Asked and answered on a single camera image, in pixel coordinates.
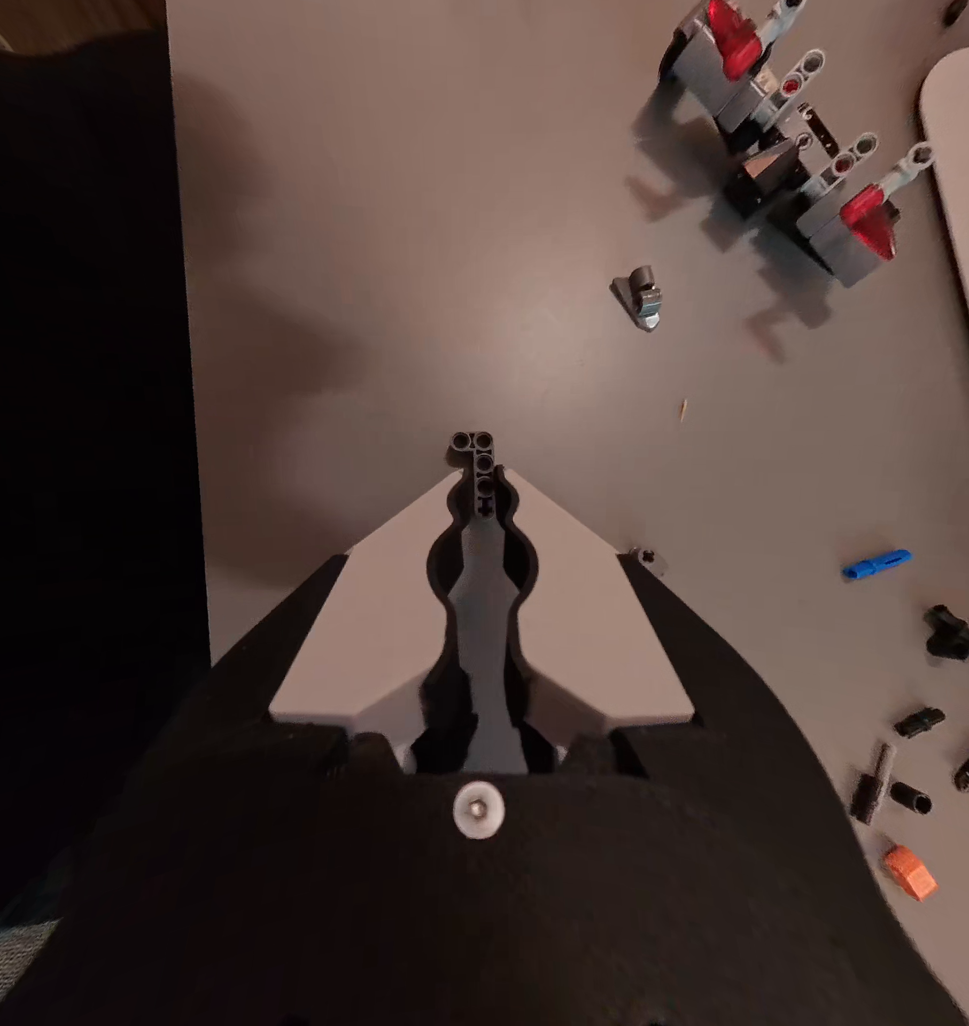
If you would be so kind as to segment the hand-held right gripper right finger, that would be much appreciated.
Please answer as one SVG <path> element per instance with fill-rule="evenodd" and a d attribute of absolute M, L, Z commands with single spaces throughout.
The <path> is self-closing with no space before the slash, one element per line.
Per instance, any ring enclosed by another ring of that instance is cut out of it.
<path fill-rule="evenodd" d="M 680 682 L 619 552 L 518 473 L 494 473 L 508 615 L 503 686 L 527 765 L 581 737 L 691 722 Z"/>

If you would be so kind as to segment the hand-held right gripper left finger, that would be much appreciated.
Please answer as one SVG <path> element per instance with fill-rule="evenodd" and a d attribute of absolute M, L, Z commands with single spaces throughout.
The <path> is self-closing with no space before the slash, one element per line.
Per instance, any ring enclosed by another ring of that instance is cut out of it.
<path fill-rule="evenodd" d="M 269 707 L 274 722 L 382 735 L 418 772 L 467 760 L 467 673 L 452 590 L 467 474 L 453 471 L 355 545 Z"/>

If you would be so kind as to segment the grey angled lego beam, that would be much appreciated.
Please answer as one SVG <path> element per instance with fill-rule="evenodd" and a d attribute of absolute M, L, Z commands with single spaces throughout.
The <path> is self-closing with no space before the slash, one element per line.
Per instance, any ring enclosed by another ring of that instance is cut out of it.
<path fill-rule="evenodd" d="M 473 513 L 484 520 L 495 513 L 495 457 L 494 443 L 489 431 L 457 431 L 452 434 L 448 458 L 469 475 L 469 500 Z"/>

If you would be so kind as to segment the blue lego pin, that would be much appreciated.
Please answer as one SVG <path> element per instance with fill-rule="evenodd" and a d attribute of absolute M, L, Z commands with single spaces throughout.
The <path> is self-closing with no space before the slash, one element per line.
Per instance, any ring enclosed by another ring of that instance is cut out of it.
<path fill-rule="evenodd" d="M 847 581 L 862 581 L 904 565 L 913 559 L 907 549 L 894 549 L 875 556 L 866 557 L 845 565 L 841 569 L 842 577 Z"/>

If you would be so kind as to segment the grey lego wedge piece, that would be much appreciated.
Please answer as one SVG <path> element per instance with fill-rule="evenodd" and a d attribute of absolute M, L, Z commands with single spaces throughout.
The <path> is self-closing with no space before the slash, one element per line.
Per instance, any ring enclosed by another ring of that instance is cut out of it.
<path fill-rule="evenodd" d="M 652 266 L 641 265 L 628 276 L 614 277 L 610 291 L 617 298 L 635 327 L 654 332 L 661 321 L 663 292 Z"/>

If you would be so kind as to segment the dark grey lego axle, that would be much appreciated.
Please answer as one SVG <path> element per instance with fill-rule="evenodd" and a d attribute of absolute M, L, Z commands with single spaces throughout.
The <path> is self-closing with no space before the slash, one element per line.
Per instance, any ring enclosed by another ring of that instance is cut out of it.
<path fill-rule="evenodd" d="M 861 776 L 849 806 L 850 815 L 856 822 L 865 826 L 873 824 L 881 803 L 888 796 L 897 752 L 896 745 L 882 743 L 873 772 Z"/>

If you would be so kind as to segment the orange lego piece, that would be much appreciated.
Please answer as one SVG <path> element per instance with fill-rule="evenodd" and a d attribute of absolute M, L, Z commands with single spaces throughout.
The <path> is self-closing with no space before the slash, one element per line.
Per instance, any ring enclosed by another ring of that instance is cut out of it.
<path fill-rule="evenodd" d="M 939 890 L 939 884 L 922 859 L 905 845 L 895 844 L 883 856 L 882 865 L 889 877 L 916 902 L 925 902 Z"/>

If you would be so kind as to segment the grey red lego model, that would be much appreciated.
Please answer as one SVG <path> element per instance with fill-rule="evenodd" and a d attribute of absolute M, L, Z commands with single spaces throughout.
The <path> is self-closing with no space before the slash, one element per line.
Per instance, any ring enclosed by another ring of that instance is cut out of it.
<path fill-rule="evenodd" d="M 739 2 L 705 1 L 679 23 L 660 64 L 711 119 L 734 167 L 723 186 L 740 218 L 764 216 L 844 287 L 897 255 L 895 195 L 935 161 L 920 141 L 885 174 L 865 172 L 874 131 L 836 135 L 808 98 L 827 58 L 809 49 L 783 71 L 773 53 L 808 4 L 775 2 L 764 19 Z"/>

